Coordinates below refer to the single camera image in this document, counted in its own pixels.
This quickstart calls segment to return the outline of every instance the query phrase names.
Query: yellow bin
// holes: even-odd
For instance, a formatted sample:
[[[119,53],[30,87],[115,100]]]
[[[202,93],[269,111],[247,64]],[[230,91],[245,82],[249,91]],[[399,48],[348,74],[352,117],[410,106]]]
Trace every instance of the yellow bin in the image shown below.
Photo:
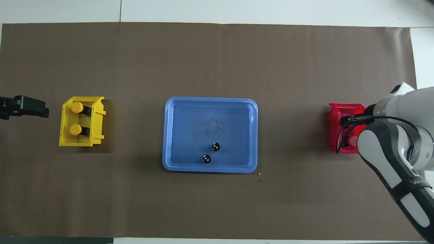
[[[73,96],[62,106],[59,146],[91,147],[101,144],[103,96]]]

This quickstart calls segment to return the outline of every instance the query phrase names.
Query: brown mat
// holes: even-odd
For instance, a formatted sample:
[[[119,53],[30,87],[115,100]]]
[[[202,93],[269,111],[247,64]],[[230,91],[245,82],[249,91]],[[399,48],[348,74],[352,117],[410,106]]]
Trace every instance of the brown mat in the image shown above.
[[[2,236],[421,240],[361,158],[327,145],[330,102],[415,87],[409,29],[4,24],[0,62],[2,96],[50,108],[0,121]],[[58,146],[71,96],[107,99],[102,145]],[[257,169],[165,170],[172,96],[256,101]]]

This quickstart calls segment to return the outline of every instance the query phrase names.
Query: blue tray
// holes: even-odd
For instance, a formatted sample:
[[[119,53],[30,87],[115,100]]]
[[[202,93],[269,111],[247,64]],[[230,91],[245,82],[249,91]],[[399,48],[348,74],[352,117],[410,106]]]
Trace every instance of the blue tray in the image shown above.
[[[214,152],[211,145],[221,149]],[[258,161],[258,106],[251,99],[172,97],[164,117],[163,165],[172,171],[250,173]],[[204,155],[211,162],[202,161]]]

